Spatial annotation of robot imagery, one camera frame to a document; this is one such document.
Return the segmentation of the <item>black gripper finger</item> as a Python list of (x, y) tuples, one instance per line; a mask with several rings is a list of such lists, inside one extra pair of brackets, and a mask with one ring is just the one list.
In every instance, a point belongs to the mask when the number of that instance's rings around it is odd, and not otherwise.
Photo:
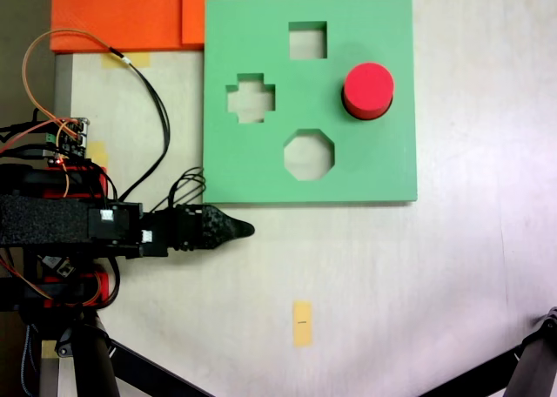
[(229, 241), (249, 238), (254, 233), (252, 224), (234, 219), (213, 205), (202, 206), (200, 249), (216, 249)]

